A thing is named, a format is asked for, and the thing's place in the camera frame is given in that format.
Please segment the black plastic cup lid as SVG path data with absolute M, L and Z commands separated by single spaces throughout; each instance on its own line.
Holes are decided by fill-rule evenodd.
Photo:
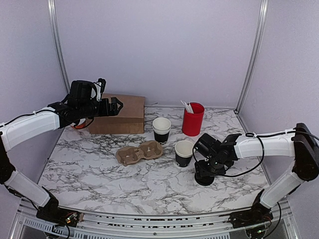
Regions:
M 195 181 L 197 184 L 201 186 L 209 186 L 214 182 L 215 177 L 214 176 L 201 176 L 199 173 L 195 173 Z

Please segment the single black paper cup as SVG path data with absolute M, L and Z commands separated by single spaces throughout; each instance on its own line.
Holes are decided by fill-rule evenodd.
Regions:
M 181 140 L 175 144 L 175 162 L 179 167 L 187 167 L 192 159 L 194 144 L 188 140 Z

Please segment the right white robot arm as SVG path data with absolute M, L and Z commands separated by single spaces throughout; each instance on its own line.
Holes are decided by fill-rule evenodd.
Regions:
M 229 220 L 234 224 L 256 224 L 272 219 L 271 209 L 281 199 L 319 175 L 319 138 L 303 122 L 269 134 L 229 134 L 223 141 L 204 133 L 191 152 L 203 156 L 202 160 L 195 160 L 195 180 L 202 186 L 212 184 L 215 177 L 236 178 L 250 173 L 251 170 L 233 175 L 226 172 L 240 159 L 258 157 L 258 165 L 264 167 L 269 166 L 265 159 L 287 160 L 282 174 L 257 194 L 249 209 L 230 215 Z

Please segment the orange object behind left arm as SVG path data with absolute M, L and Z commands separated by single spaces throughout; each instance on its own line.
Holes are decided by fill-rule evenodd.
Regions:
M 73 125 L 74 129 L 83 129 L 86 126 L 86 120 L 81 119 L 77 125 Z

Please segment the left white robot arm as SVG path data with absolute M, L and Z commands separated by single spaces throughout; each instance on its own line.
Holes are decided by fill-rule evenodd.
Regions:
M 12 193 L 29 199 L 37 217 L 57 222 L 67 212 L 52 193 L 30 180 L 10 163 L 7 152 L 15 146 L 48 131 L 78 125 L 82 120 L 119 114 L 124 104 L 116 97 L 103 98 L 105 79 L 97 82 L 76 80 L 66 97 L 41 110 L 18 116 L 0 125 L 0 183 Z

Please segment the brown paper bag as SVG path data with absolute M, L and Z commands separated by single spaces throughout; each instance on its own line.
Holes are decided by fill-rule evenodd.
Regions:
M 145 97 L 104 94 L 103 98 L 116 97 L 124 106 L 117 116 L 97 117 L 88 126 L 91 134 L 139 134 L 144 133 Z

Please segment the brown cardboard cup carrier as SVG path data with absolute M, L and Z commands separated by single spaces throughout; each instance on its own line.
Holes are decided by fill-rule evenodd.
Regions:
M 152 160 L 161 157 L 163 154 L 162 145 L 155 141 L 150 140 L 141 143 L 138 147 L 125 146 L 116 152 L 117 161 L 124 165 L 137 164 L 140 160 Z

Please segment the stacked black paper cups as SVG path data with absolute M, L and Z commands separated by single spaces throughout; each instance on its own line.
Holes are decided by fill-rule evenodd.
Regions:
M 167 144 L 171 129 L 171 121 L 167 118 L 159 117 L 153 120 L 152 127 L 155 141 L 161 145 Z

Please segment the red cylindrical holder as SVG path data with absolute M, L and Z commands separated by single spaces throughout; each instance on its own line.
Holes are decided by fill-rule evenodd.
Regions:
M 188 136 L 200 134 L 205 108 L 200 103 L 190 103 L 193 113 L 184 110 L 182 132 Z

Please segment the white wrapped stirrer packets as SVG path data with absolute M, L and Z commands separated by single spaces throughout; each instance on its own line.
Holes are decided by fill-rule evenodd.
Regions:
M 191 106 L 190 103 L 186 103 L 186 102 L 184 102 L 184 101 L 182 101 L 182 100 L 181 100 L 181 103 L 183 104 L 185 110 L 186 110 L 188 113 L 190 113 L 190 114 L 193 114 L 193 113 L 194 113 L 194 112 L 193 112 L 193 109 L 192 109 L 192 106 Z

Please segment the aluminium frame post left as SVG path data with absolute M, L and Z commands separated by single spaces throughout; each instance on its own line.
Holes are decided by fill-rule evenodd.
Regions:
M 64 57 L 63 57 L 55 1 L 48 0 L 47 3 L 48 3 L 48 11 L 49 11 L 49 20 L 50 20 L 50 24 L 51 24 L 53 42 L 54 42 L 55 51 L 56 51 L 56 55 L 57 55 L 58 65 L 59 65 L 59 69 L 60 69 L 60 73 L 61 73 L 61 77 L 62 77 L 65 91 L 66 91 L 66 93 L 69 93 L 70 83 L 69 83 L 66 65 L 65 65 L 65 61 L 64 61 Z

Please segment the aluminium frame post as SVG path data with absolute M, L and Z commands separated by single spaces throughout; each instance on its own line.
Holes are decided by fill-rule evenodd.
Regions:
M 65 91 L 66 91 L 66 93 L 69 93 L 70 83 L 69 83 L 66 65 L 65 65 L 65 61 L 64 61 L 64 57 L 63 57 L 55 1 L 48 0 L 47 3 L 48 3 L 48 11 L 49 11 L 49 20 L 50 20 L 50 24 L 51 24 L 53 42 L 54 42 L 55 51 L 56 51 L 56 55 L 57 55 L 58 65 L 59 65 L 59 69 L 60 69 L 60 73 L 61 73 L 61 77 L 62 77 Z
M 254 71 L 255 64 L 257 62 L 257 58 L 258 58 L 260 48 L 262 45 L 262 40 L 263 40 L 263 35 L 264 35 L 264 30 L 265 30 L 265 25 L 266 25 L 267 12 L 268 12 L 268 5 L 269 5 L 268 0 L 261 0 L 252 52 L 251 52 L 248 68 L 246 71 L 244 84 L 242 86 L 240 97 L 239 97 L 239 100 L 237 102 L 237 106 L 236 106 L 236 110 L 235 110 L 237 112 L 237 114 L 239 114 L 241 112 L 241 110 L 244 106 L 244 102 L 245 102 L 245 99 L 246 99 L 248 91 L 249 91 L 249 86 L 250 86 L 252 78 L 253 78 L 253 71 Z

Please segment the aluminium front rail base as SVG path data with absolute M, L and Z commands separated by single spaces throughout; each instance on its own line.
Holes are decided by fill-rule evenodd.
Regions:
M 39 219 L 22 199 L 10 239 L 299 239 L 288 202 L 257 223 L 240 222 L 242 210 L 190 215 L 125 215 L 66 208 L 68 225 Z

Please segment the aluminium frame post right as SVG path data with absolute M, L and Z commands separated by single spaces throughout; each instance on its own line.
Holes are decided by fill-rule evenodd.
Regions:
M 265 25 L 266 25 L 267 12 L 268 12 L 268 5 L 269 5 L 268 0 L 261 0 L 252 52 L 251 52 L 248 68 L 246 71 L 244 84 L 242 86 L 240 97 L 239 97 L 239 100 L 237 102 L 237 106 L 236 106 L 236 110 L 235 110 L 237 112 L 237 114 L 239 114 L 241 112 L 241 110 L 244 106 L 244 102 L 245 102 L 245 99 L 246 99 L 248 91 L 249 91 L 249 86 L 250 86 L 252 78 L 253 78 L 253 71 L 254 71 L 255 64 L 257 62 L 257 58 L 258 58 L 260 48 L 262 45 L 262 40 L 263 40 L 263 35 L 264 35 L 264 30 L 265 30 Z

